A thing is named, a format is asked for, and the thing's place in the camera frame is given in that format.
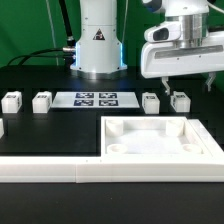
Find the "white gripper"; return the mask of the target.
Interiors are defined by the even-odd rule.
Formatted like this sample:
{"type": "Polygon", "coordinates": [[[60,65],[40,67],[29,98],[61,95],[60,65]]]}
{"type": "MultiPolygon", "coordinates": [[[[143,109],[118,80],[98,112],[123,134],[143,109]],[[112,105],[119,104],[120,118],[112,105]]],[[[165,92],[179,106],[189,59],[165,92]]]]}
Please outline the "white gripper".
{"type": "Polygon", "coordinates": [[[216,71],[224,70],[224,31],[211,32],[200,47],[178,48],[173,42],[146,43],[141,53],[141,74],[144,78],[162,77],[165,93],[170,95],[168,76],[206,73],[211,91],[216,71]]]}

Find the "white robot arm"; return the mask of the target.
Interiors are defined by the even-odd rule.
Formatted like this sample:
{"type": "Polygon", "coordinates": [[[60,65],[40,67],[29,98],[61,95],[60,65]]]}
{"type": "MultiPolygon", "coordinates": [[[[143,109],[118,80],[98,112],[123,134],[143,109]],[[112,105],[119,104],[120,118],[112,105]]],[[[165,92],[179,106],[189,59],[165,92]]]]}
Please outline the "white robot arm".
{"type": "MultiPolygon", "coordinates": [[[[224,31],[209,31],[208,0],[141,0],[165,21],[144,33],[141,74],[145,78],[208,73],[212,83],[224,71],[224,31]]],[[[116,36],[116,0],[80,0],[81,38],[71,70],[88,79],[112,78],[127,66],[116,36]]]]}

